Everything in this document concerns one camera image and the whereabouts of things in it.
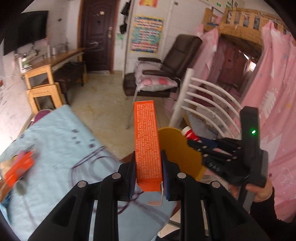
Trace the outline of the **black sleeve forearm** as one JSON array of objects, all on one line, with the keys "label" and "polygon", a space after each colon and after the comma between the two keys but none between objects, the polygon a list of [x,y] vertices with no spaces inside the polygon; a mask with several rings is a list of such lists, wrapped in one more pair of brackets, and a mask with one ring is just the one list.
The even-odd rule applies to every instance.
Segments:
[{"label": "black sleeve forearm", "polygon": [[250,215],[270,240],[295,240],[295,222],[279,220],[274,209],[274,189],[269,199],[253,202]]}]

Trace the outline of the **person's right hand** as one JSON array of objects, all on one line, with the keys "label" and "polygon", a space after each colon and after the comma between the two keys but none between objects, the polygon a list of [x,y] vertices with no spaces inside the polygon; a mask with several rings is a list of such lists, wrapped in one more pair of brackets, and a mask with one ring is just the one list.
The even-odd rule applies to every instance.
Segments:
[{"label": "person's right hand", "polygon": [[253,184],[247,184],[245,189],[255,194],[254,202],[263,202],[271,197],[273,193],[273,184],[271,180],[267,178],[264,188]]}]

